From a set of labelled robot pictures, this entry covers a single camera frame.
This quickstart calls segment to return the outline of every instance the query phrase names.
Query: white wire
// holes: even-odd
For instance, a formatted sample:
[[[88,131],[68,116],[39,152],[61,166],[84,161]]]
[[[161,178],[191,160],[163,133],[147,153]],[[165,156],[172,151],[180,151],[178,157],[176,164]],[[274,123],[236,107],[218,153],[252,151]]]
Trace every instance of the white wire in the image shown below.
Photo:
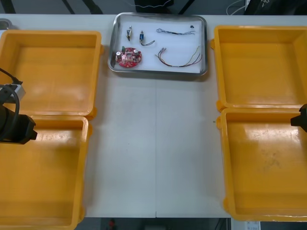
[[[241,8],[237,9],[235,12],[233,12],[231,15],[234,15],[235,13],[237,13],[239,10],[245,8],[245,6],[242,6]]]
[[[166,5],[168,2],[170,2],[171,0],[168,0],[168,1],[165,2],[163,5],[158,5],[158,6],[140,6],[140,5],[132,5],[132,4],[130,4],[129,2],[127,2],[127,1],[125,1],[125,0],[122,0],[122,1],[124,1],[125,3],[127,3],[127,4],[130,5],[130,6],[138,6],[138,7],[141,7],[141,8],[146,8],[146,7],[156,8],[156,7],[159,7],[159,6],[161,6],[161,7],[165,6],[165,5]]]
[[[232,5],[236,4],[237,2],[241,2],[241,1],[244,1],[244,0],[238,0],[238,1],[235,1],[235,2],[231,3],[231,4],[227,7],[227,9],[226,9],[226,14],[229,15],[229,14],[228,14],[228,9],[229,9],[229,7],[231,7]]]

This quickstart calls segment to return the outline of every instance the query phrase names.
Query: robotic arm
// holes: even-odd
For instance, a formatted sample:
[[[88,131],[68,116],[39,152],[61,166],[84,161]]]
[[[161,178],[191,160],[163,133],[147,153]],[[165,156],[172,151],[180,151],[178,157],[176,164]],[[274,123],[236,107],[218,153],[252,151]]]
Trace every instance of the robotic arm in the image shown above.
[[[25,144],[29,140],[35,140],[35,122],[27,115],[19,114],[19,100],[25,95],[22,81],[1,68],[0,71],[13,80],[12,84],[0,85],[0,143]],[[4,103],[15,104],[15,112],[4,107]]]

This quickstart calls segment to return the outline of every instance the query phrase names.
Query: small motor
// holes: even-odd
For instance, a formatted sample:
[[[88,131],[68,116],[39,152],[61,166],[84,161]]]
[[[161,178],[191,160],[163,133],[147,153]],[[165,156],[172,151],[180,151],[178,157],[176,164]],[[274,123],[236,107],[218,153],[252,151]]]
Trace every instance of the small motor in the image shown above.
[[[130,41],[130,39],[132,38],[132,26],[130,26],[129,29],[127,30],[126,37],[128,41]]]

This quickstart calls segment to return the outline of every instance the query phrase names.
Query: tray rim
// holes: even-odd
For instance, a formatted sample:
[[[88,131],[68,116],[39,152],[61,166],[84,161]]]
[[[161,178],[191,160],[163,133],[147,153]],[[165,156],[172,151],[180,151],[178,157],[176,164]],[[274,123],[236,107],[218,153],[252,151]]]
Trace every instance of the tray rim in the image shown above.
[[[156,16],[156,17],[168,17],[168,18],[198,18],[201,21],[201,26],[203,28],[201,32],[201,47],[202,49],[202,55],[204,60],[201,62],[202,67],[204,65],[204,69],[200,73],[184,73],[184,72],[175,72],[175,71],[159,71],[159,70],[132,70],[132,69],[123,69],[123,70],[118,70],[115,69],[111,65],[111,59],[113,56],[113,46],[115,45],[115,39],[116,39],[116,25],[118,24],[118,21],[122,15],[130,15],[130,16]],[[184,15],[170,15],[170,14],[158,14],[158,13],[128,13],[128,12],[123,12],[118,15],[116,15],[114,22],[113,22],[113,30],[112,30],[112,35],[111,35],[111,41],[110,41],[110,51],[109,51],[109,57],[107,61],[107,65],[113,72],[118,72],[118,73],[157,73],[157,74],[166,74],[166,75],[189,75],[189,76],[201,76],[205,74],[208,71],[208,48],[207,48],[207,43],[208,43],[208,37],[207,37],[207,22],[206,20],[198,15],[191,15],[191,16],[184,16]]]

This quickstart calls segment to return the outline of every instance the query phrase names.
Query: floor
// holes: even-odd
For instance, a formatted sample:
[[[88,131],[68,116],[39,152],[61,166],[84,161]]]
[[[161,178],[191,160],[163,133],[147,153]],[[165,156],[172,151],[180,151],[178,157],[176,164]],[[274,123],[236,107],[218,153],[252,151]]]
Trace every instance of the floor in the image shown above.
[[[82,0],[67,0],[76,14],[90,14],[89,9]],[[70,14],[62,0],[13,0],[16,13],[27,14]],[[121,12],[135,12],[134,0],[94,0],[103,14],[119,14]],[[173,14],[178,14],[188,0],[174,0],[174,5],[169,7]],[[226,8],[235,0],[195,0],[186,10],[186,15],[225,15]],[[229,9],[233,12],[245,5],[245,0],[238,2]],[[4,13],[0,4],[0,13]]]
[[[116,218],[117,230],[214,230],[218,218]],[[109,218],[85,218],[76,230],[109,230]],[[221,219],[217,230],[226,230]]]

